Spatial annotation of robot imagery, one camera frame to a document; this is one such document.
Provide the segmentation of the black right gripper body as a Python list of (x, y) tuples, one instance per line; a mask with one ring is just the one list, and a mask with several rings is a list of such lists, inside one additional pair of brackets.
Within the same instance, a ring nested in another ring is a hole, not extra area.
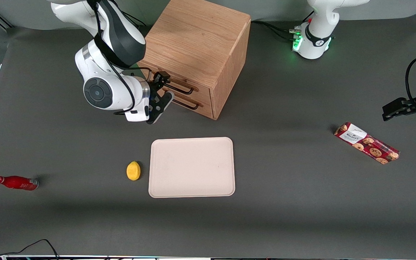
[(162, 102), (162, 97), (158, 95), (158, 91), (151, 89), (151, 82), (149, 81), (150, 87), (150, 96), (149, 96), (149, 112), (150, 113), (163, 113), (165, 110), (165, 105)]

